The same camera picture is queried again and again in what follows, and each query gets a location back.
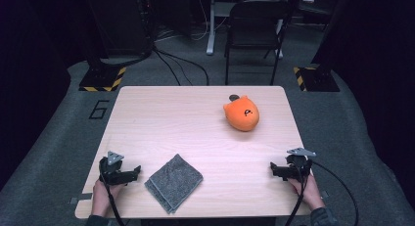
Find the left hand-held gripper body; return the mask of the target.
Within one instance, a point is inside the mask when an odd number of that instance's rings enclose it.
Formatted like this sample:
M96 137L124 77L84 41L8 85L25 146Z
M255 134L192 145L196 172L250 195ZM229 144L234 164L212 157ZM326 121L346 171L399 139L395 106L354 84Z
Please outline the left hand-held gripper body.
M127 172L121 171L122 160L124 156L108 151L105 157L102 157L99 162L99 179L108 185L123 184L123 177L129 176Z

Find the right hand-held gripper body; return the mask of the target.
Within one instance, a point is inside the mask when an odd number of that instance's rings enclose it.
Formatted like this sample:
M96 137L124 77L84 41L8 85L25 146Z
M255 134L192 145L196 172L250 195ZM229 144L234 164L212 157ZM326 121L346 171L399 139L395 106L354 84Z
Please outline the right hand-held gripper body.
M295 148L288 150L288 154L286 157L287 164L295 170L292 178L304 181L310 174L312 166L312 160L309 157L315 157L316 153L305 148Z

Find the grey microfibre cloth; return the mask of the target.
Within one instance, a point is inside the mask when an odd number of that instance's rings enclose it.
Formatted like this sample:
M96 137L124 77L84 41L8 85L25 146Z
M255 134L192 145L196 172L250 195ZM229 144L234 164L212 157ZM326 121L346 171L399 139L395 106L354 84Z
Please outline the grey microfibre cloth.
M145 187L161 207L171 214L203 180L200 171L176 154L145 182Z

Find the orange plush toy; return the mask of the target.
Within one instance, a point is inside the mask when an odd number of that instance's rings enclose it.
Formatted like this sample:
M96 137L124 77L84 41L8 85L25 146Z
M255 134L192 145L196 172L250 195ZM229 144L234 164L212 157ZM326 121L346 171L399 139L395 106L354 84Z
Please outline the orange plush toy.
M225 117L229 124L244 132L255 129L259 122L259 110L256 104L246 95L229 96L230 102L223 106Z

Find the person's left hand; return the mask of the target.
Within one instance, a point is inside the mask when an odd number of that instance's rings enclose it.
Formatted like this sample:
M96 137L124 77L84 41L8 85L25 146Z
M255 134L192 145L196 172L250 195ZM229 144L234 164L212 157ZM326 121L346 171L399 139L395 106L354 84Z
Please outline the person's left hand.
M106 186L103 182L97 180L93 187L91 214L94 216L105 217L110 207L111 203Z

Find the person's right hand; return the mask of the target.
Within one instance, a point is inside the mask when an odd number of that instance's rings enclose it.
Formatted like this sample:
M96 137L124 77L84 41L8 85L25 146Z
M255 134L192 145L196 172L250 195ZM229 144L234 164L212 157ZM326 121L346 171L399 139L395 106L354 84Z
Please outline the person's right hand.
M298 195L302 195L302 200L308 205L311 211L325 207L313 175L307 177L307 183L304 189L301 188L301 183L298 180L289 178L288 181L295 188L295 192Z

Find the black striped stand base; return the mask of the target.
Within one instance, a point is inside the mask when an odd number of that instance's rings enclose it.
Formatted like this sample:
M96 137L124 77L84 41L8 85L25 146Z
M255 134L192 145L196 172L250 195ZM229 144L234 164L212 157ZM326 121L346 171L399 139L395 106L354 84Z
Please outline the black striped stand base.
M303 92L339 92L334 77L330 72L322 72L319 68L295 67L294 73L300 90Z
M79 91L111 92L121 83L126 68L110 68L101 71L89 69L79 83Z

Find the white desk leg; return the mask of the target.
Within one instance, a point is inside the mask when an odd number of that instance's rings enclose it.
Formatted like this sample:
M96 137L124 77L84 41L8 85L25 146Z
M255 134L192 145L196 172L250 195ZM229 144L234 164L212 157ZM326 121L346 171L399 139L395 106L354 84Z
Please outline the white desk leg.
M214 53L214 40L215 40L215 0L209 1L209 32L207 40L206 53L208 56L212 56Z
M276 24L276 33L278 34L282 28L283 25L283 20L279 20ZM283 53L282 50L276 50L276 53L278 55L278 59L282 59L283 58Z

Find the dark curtain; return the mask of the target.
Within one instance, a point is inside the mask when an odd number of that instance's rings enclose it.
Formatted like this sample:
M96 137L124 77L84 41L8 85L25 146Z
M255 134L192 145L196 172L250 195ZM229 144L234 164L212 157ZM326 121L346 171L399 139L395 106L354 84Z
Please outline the dark curtain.
M68 87L67 67L29 0L0 0L0 190Z
M415 0L339 0L313 61L347 84L415 208Z

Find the black folding chair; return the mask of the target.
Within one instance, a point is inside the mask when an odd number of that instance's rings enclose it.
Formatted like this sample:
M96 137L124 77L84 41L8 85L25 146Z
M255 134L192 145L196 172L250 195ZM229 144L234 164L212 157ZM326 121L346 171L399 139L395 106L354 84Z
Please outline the black folding chair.
M229 82L230 55L232 49L265 50L275 60L270 84L274 83L279 55L294 7L285 0L242 0L230 11L224 57L225 84Z

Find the black cabinet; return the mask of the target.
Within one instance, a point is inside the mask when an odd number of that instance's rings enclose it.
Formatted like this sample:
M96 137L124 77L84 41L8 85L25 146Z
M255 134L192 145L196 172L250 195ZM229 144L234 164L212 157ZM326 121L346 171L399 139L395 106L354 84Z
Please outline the black cabinet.
M88 1L109 57L151 55L147 0Z

